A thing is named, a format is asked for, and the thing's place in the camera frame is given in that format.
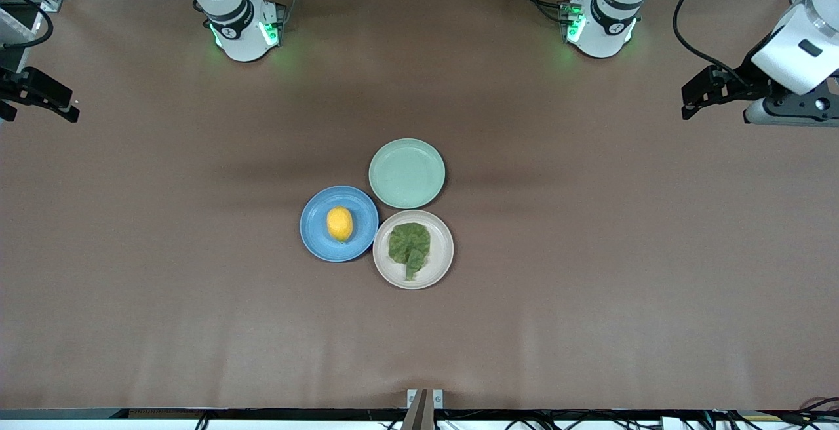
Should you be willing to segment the metal table bracket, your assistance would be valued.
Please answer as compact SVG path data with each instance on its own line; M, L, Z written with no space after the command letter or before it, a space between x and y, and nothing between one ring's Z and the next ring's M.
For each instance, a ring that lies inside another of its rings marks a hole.
M407 412L399 430L439 430L435 412L444 407L440 389L407 390Z

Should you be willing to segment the beige plate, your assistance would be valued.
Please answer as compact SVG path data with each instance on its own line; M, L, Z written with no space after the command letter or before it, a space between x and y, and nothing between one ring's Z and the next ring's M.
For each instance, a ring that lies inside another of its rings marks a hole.
M389 257L389 234L399 224L418 223L429 231L431 249L413 281L405 281L404 265ZM412 210L395 213L381 224L374 239L374 265L380 275L393 286L405 290L419 290L438 283L449 270L454 259L454 239L446 224L430 212Z

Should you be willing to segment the blue plate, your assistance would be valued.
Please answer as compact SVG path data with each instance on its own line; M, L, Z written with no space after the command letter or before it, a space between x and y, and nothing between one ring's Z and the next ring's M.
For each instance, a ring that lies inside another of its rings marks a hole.
M342 206L353 218L353 232L345 242L328 233L327 217L332 208ZM362 256L374 244L380 215L371 197L354 186L330 186L306 203L300 218L303 245L324 261L344 262Z

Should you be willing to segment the light green plate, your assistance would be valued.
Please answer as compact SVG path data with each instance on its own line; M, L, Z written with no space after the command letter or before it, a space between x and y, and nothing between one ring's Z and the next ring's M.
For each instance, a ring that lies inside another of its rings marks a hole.
M423 208L441 193L446 164L440 152L417 138L393 140L375 152L368 167L369 185L391 208Z

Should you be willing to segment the yellow lemon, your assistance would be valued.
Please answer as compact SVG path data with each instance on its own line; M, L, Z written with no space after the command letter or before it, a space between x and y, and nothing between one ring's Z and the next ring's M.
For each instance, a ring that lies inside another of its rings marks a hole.
M326 228L329 236L337 242L347 242L354 231L353 213L344 206L334 206L326 213Z

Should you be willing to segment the green lettuce leaf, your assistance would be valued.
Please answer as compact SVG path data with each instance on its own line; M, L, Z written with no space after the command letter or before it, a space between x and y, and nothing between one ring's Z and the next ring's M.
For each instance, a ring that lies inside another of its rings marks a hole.
M387 254L390 260L405 266L405 281L416 278L417 272L425 266L430 251L431 234L422 224L399 224L389 234Z

